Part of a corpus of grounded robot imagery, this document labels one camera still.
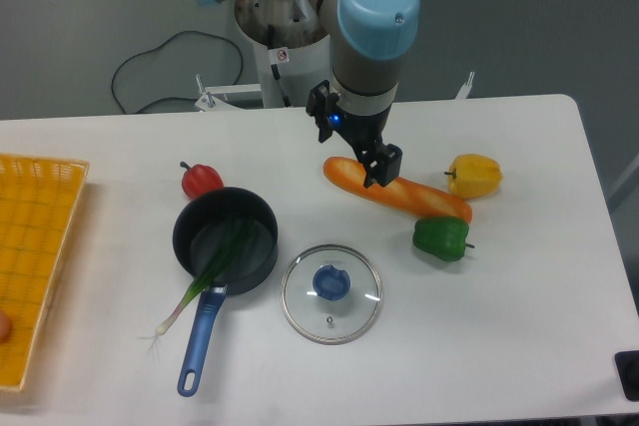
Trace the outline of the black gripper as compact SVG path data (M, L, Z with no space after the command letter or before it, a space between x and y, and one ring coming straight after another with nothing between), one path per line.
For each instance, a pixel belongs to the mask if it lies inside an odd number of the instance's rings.
M382 132L391 107L374 115L356 115L340 107L332 113L332 129L353 149L364 168L363 186L387 186L400 172L402 150L382 143Z

